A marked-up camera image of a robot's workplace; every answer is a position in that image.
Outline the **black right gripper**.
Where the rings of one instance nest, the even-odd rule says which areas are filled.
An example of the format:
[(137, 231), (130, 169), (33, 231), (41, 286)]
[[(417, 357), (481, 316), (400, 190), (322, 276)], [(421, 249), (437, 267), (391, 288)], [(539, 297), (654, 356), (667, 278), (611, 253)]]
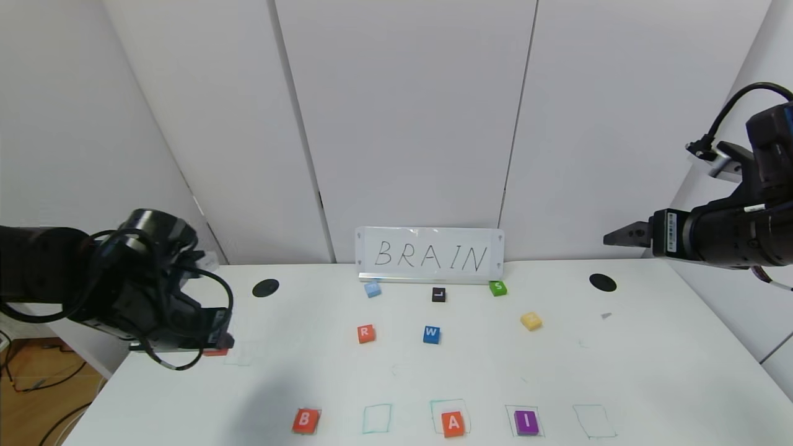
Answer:
[(691, 211), (663, 209), (603, 236), (614, 247), (651, 248), (656, 257), (747, 270), (757, 265), (757, 223), (740, 203), (716, 200)]

